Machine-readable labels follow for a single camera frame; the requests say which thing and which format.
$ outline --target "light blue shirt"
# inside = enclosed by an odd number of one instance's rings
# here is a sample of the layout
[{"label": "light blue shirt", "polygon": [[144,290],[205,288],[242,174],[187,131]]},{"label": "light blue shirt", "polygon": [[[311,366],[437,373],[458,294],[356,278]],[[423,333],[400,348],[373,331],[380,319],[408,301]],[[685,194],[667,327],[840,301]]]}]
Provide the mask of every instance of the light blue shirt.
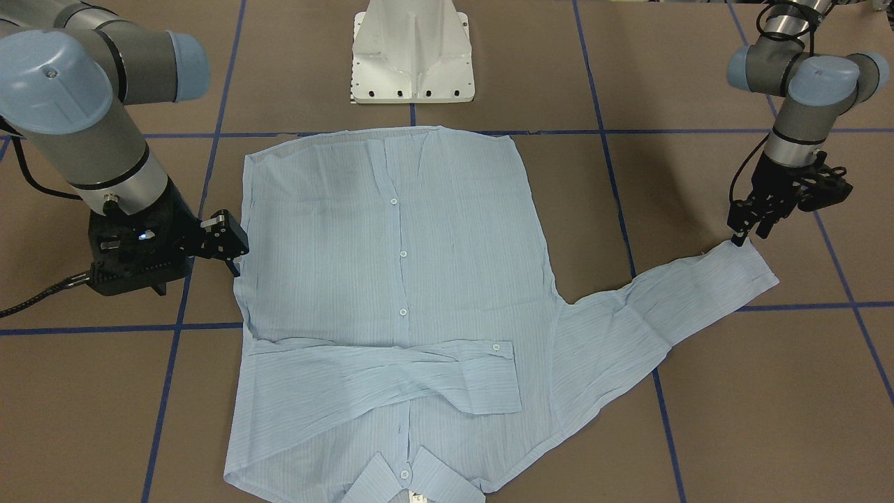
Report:
[{"label": "light blue shirt", "polygon": [[565,303],[510,138],[317,135],[246,157],[243,191],[224,478],[270,501],[482,502],[778,282],[726,242]]}]

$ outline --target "striped shirt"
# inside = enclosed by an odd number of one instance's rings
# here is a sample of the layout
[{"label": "striped shirt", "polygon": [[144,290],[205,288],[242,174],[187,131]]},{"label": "striped shirt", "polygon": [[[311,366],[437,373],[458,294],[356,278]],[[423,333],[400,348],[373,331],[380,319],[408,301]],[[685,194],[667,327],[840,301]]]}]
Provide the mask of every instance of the striped shirt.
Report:
[{"label": "striped shirt", "polygon": [[778,280],[720,244],[565,303],[508,137],[322,134],[246,157],[224,479],[270,501],[484,501]]}]

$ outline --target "robotic arm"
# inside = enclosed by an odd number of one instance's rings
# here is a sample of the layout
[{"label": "robotic arm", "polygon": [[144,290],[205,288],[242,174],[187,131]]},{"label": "robotic arm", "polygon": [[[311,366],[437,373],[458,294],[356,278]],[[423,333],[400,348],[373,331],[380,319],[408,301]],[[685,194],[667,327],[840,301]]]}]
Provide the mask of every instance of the robotic arm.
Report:
[{"label": "robotic arm", "polygon": [[845,168],[824,164],[822,145],[835,119],[878,92],[890,68],[877,53],[814,53],[814,33],[832,7],[833,0],[769,5],[757,19],[761,37],[740,48],[730,61],[730,85],[785,98],[757,161],[751,193],[745,200],[733,200],[730,190],[727,224],[739,246],[753,226],[766,238],[795,207],[825,208],[842,202],[853,189],[844,180]]},{"label": "robotic arm", "polygon": [[83,2],[0,0],[0,129],[27,138],[92,210],[93,263],[79,283],[164,294],[193,256],[239,275],[245,232],[225,209],[196,218],[124,109],[200,98],[209,83],[190,35]]}]

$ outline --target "grid line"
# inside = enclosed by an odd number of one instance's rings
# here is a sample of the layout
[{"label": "grid line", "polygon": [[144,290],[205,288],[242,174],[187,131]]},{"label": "grid line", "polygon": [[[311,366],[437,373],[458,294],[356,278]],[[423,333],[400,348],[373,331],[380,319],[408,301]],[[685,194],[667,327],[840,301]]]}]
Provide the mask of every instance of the grid line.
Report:
[{"label": "grid line", "polygon": [[[605,133],[605,124],[603,122],[602,110],[599,107],[599,96],[596,93],[596,84],[593,77],[593,69],[590,65],[589,51],[586,49],[586,37],[584,35],[584,27],[580,20],[580,9],[578,0],[572,0],[571,6],[574,8],[575,23],[578,26],[578,38],[580,39],[580,48],[583,52],[584,66],[586,68],[586,77],[590,84],[590,93],[593,98],[593,108],[596,113],[596,122],[599,126],[599,137],[603,146],[603,154],[605,155],[605,167],[608,171],[609,182],[611,183],[611,194],[614,196],[615,204],[618,207],[618,223],[620,226],[621,236],[624,238],[624,245],[627,247],[627,257],[630,265],[630,277],[637,276],[637,266],[633,259],[633,250],[630,247],[630,240],[627,232],[627,224],[624,221],[624,209],[621,205],[620,194],[618,192],[618,184],[615,180],[614,167],[611,163],[611,152],[609,151],[608,137]],[[664,435],[668,444],[668,454],[670,455],[670,466],[673,470],[674,481],[677,485],[677,493],[679,503],[687,503],[686,490],[683,486],[683,475],[679,469],[679,460],[677,459],[677,449],[674,445],[673,431],[671,430],[671,418],[668,415],[667,404],[664,402],[664,392],[662,390],[662,379],[658,373],[658,367],[652,370],[652,380],[655,386],[655,396],[658,401],[659,412],[662,417],[662,426],[664,427]]]},{"label": "grid line", "polygon": [[732,8],[732,3],[727,2],[727,8],[730,9],[730,14],[732,14],[732,20],[733,20],[733,22],[736,23],[736,30],[738,30],[738,36],[739,36],[739,38],[742,39],[742,43],[745,44],[746,46],[750,45],[750,44],[748,44],[748,37],[745,36],[745,31],[742,30],[742,23],[740,23],[738,21],[738,16],[736,15],[736,10]]},{"label": "grid line", "polygon": [[[215,126],[215,136],[211,144],[211,152],[208,155],[208,166],[205,172],[205,182],[202,186],[202,196],[198,204],[198,217],[202,218],[205,207],[205,201],[208,195],[208,185],[211,182],[211,175],[214,172],[215,161],[217,156],[217,145],[220,142],[220,133],[224,124],[224,114],[226,113],[226,102],[230,93],[230,82],[232,80],[233,68],[236,66],[236,55],[239,52],[239,42],[242,33],[242,21],[245,18],[246,0],[241,0],[239,6],[239,17],[236,20],[236,30],[232,41],[232,50],[230,53],[230,62],[227,66],[226,78],[223,82],[223,95],[221,96],[221,105],[217,112],[217,124]],[[188,275],[183,283],[183,297],[180,303],[180,309],[177,312],[177,324],[183,323],[186,315],[186,305],[190,297],[190,285],[192,275]],[[141,503],[148,503],[149,494],[152,490],[152,480],[155,475],[156,460],[158,458],[158,449],[161,444],[162,429],[164,427],[164,415],[167,411],[167,400],[171,392],[171,384],[173,381],[174,366],[177,361],[177,351],[180,347],[180,337],[182,328],[177,328],[173,332],[171,341],[171,352],[168,356],[167,372],[164,375],[164,385],[162,386],[161,400],[158,404],[158,417],[156,419],[156,429],[152,437],[152,448],[149,451],[149,460],[146,468],[146,480],[143,483],[143,493],[140,499]]]},{"label": "grid line", "polygon": [[826,243],[826,248],[829,250],[829,254],[832,258],[832,263],[835,264],[835,270],[836,272],[838,272],[839,278],[841,279],[841,286],[844,287],[844,293],[848,296],[850,308],[854,312],[856,323],[857,325],[859,325],[860,332],[863,334],[863,339],[866,342],[866,346],[869,348],[869,354],[873,358],[875,369],[879,372],[879,377],[881,378],[882,385],[885,387],[885,391],[888,392],[888,399],[891,401],[891,404],[894,405],[894,389],[891,389],[891,382],[890,379],[888,379],[888,373],[885,372],[885,368],[881,364],[881,358],[879,357],[878,352],[875,350],[875,344],[873,344],[873,339],[869,336],[869,330],[866,329],[866,324],[863,321],[863,315],[860,314],[860,309],[856,306],[854,294],[850,289],[848,280],[844,276],[844,269],[841,268],[841,263],[838,260],[838,255],[835,253],[835,249],[832,247],[832,241],[829,237],[829,234],[826,232],[826,226],[822,223],[822,218],[820,218],[820,213],[818,211],[814,211],[814,217],[816,218],[816,225],[820,227],[820,233],[822,234],[822,239]]},{"label": "grid line", "polygon": [[[830,311],[836,309],[891,309],[894,301],[870,301],[864,303],[803,303],[803,304],[767,304],[743,306],[736,312],[772,312],[772,311]],[[170,330],[218,330],[242,328],[241,321],[222,321],[209,323],[169,323],[161,325],[104,325],[96,327],[47,327],[47,328],[0,328],[0,337],[17,336],[52,336],[102,333],[160,332]]]},{"label": "grid line", "polygon": [[[411,104],[410,125],[416,124],[415,105]],[[478,130],[473,131],[487,136],[535,136],[535,135],[620,135],[620,134],[729,134],[729,133],[764,133],[766,134],[770,128],[679,128],[679,129],[545,129],[545,130],[524,130],[524,129],[507,129],[507,130]],[[334,131],[243,131],[243,132],[148,132],[143,137],[152,139],[176,139],[176,138],[196,138],[196,139],[213,139],[217,138],[273,138],[276,136],[296,136],[306,137],[316,134],[326,134]],[[833,128],[832,132],[846,132],[856,134],[892,132],[891,127],[840,127]],[[0,136],[0,140],[7,142],[9,136]]]},{"label": "grid line", "polygon": [[3,158],[6,155],[6,149],[9,148],[9,138],[3,140],[3,147],[0,147],[0,161],[3,161]]}]

